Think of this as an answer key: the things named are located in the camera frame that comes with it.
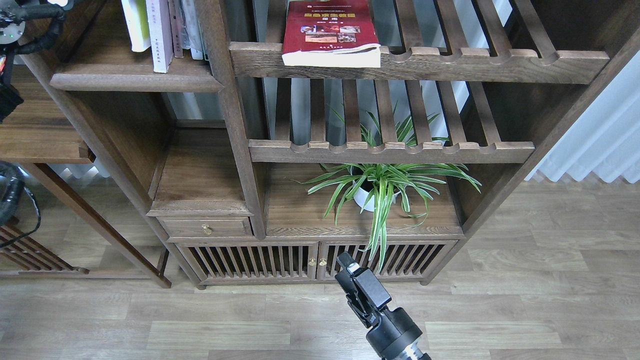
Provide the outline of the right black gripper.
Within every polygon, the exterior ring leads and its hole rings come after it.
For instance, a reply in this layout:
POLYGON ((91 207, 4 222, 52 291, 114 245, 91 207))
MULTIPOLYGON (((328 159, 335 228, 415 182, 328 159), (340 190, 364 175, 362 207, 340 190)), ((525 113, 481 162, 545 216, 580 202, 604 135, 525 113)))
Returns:
POLYGON ((390 310, 391 296, 368 268, 344 251, 337 257, 341 270, 334 277, 346 293, 347 303, 368 328, 366 340, 382 360, 423 360, 418 348, 422 331, 407 312, 390 310))

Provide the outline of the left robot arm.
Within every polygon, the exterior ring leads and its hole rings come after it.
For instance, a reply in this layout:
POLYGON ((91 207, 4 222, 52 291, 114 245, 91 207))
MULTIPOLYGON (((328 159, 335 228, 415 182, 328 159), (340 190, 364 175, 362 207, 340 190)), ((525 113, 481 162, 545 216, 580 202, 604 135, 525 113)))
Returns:
MULTIPOLYGON (((25 4, 20 0, 3 0, 0 7, 1 23, 1 116, 5 120, 24 100, 11 84, 16 55, 29 55, 50 49, 62 34, 66 22, 66 7, 58 3, 43 1, 25 4), (25 34, 26 23, 35 19, 50 19, 46 32, 25 44, 19 39, 25 34)), ((25 186, 23 171, 11 162, 2 161, 0 173, 7 179, 1 198, 0 223, 9 223, 19 206, 23 193, 28 194, 36 215, 41 214, 34 194, 25 186)))

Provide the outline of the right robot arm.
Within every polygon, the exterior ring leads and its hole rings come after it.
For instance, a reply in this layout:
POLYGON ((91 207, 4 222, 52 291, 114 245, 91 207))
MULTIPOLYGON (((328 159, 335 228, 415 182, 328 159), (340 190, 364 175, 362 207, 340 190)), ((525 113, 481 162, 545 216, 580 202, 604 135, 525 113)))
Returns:
POLYGON ((407 312, 390 310, 389 292, 369 268, 362 268, 346 251, 337 258, 342 270, 334 276, 346 293, 349 307, 369 329, 366 339, 382 360, 429 360, 419 349, 422 330, 407 312))

